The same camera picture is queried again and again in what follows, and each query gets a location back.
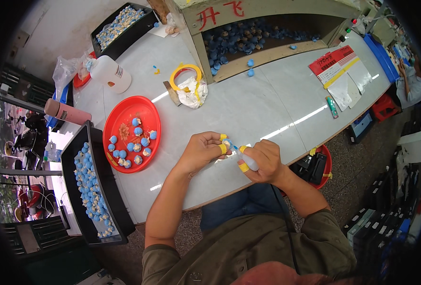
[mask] lighter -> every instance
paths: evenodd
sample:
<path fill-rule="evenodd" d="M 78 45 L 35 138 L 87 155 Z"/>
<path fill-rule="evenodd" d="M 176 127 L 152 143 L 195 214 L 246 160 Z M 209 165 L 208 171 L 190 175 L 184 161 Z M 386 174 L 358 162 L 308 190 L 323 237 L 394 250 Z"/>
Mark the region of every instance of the lighter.
<path fill-rule="evenodd" d="M 331 109 L 332 117 L 335 119 L 338 118 L 339 114 L 337 114 L 337 110 L 335 109 L 334 100 L 331 98 L 331 96 L 327 96 L 326 101 L 328 101 L 328 105 L 329 105 L 329 109 Z"/>

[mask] table surface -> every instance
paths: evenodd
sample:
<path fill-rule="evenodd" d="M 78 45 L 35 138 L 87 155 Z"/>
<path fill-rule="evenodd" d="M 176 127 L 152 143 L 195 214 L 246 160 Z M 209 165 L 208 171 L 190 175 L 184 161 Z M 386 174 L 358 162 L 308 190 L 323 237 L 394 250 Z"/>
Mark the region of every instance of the table surface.
<path fill-rule="evenodd" d="M 325 97 L 329 95 L 308 65 L 327 52 L 349 45 L 375 77 L 356 105 L 333 119 Z M 183 62 L 196 64 L 181 35 L 146 34 L 117 60 L 133 78 L 122 94 L 90 80 L 75 89 L 75 107 L 92 114 L 103 129 L 111 110 L 123 99 L 141 95 L 153 100 L 162 122 L 160 148 L 142 171 L 123 174 L 113 169 L 116 183 L 134 223 L 143 223 L 169 171 L 178 161 L 192 134 L 212 130 L 227 134 L 235 145 L 254 145 L 263 137 L 280 145 L 282 163 L 289 164 L 338 134 L 366 111 L 390 86 L 381 65 L 355 32 L 338 47 L 306 52 L 254 68 L 209 85 L 205 103 L 198 109 L 176 107 L 163 81 Z M 160 69 L 159 75 L 153 65 Z M 76 133 L 79 126 L 65 123 L 60 132 Z M 184 209 L 196 208 L 243 189 L 251 181 L 239 170 L 236 156 L 210 163 L 190 183 Z"/>

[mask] red basket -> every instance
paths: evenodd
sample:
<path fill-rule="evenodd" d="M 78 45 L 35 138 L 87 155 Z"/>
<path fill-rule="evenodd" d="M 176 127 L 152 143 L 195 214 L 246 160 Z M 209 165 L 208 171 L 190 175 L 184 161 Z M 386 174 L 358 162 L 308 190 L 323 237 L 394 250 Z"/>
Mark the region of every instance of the red basket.
<path fill-rule="evenodd" d="M 331 169 L 332 169 L 332 158 L 331 158 L 331 153 L 329 152 L 328 148 L 326 147 L 326 145 L 322 145 L 320 147 L 317 147 L 316 152 L 320 152 L 326 156 L 326 165 L 325 165 L 325 170 L 323 171 L 323 174 L 330 174 Z M 319 185 L 313 184 L 311 182 L 309 182 L 309 184 L 317 189 L 321 189 L 325 185 L 325 183 L 328 181 L 328 179 L 329 179 L 329 176 L 323 176 L 321 178 L 321 183 Z"/>

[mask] man's hand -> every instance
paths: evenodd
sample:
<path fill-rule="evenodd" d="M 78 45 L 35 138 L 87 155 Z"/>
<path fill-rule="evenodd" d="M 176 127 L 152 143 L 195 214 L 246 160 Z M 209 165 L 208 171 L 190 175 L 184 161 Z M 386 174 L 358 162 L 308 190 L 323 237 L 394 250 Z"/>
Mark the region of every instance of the man's hand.
<path fill-rule="evenodd" d="M 255 183 L 270 183 L 277 186 L 279 180 L 284 178 L 286 171 L 289 171 L 289 168 L 280 161 L 280 147 L 270 140 L 257 142 L 253 148 L 243 149 L 243 153 L 253 158 L 258 164 L 257 171 L 248 169 L 244 172 Z M 243 160 L 237 163 L 241 169 L 247 169 L 247 167 L 243 167 L 245 164 Z"/>
<path fill-rule="evenodd" d="M 400 76 L 407 78 L 407 76 L 405 75 L 404 64 L 401 62 L 399 63 L 398 67 L 399 67 L 399 72 L 401 73 Z"/>
<path fill-rule="evenodd" d="M 226 134 L 204 132 L 191 136 L 175 168 L 187 173 L 191 179 L 213 159 L 224 159 L 231 151 L 222 145 Z"/>

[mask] bottle label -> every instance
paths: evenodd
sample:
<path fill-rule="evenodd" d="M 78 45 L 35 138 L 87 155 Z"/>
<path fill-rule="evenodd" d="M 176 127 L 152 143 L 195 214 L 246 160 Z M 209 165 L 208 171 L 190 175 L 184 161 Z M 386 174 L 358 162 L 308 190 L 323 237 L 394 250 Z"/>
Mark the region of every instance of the bottle label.
<path fill-rule="evenodd" d="M 60 115 L 60 120 L 65 120 L 67 115 L 68 115 L 68 112 L 67 111 L 63 111 L 62 112 L 62 115 Z"/>
<path fill-rule="evenodd" d="M 116 76 L 118 76 L 119 78 L 122 78 L 122 75 L 123 75 L 123 68 L 121 68 L 120 65 L 117 65 Z"/>

